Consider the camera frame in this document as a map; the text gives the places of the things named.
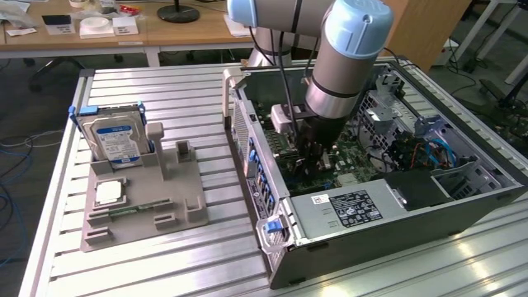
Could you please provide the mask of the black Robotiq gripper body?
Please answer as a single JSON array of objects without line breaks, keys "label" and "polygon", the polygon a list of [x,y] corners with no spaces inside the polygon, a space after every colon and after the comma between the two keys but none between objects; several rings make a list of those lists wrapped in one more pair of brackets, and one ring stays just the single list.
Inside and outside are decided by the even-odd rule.
[{"label": "black Robotiq gripper body", "polygon": [[300,128],[300,146],[318,144],[322,148],[329,148],[344,126],[345,118],[328,119],[320,116],[305,118]]}]

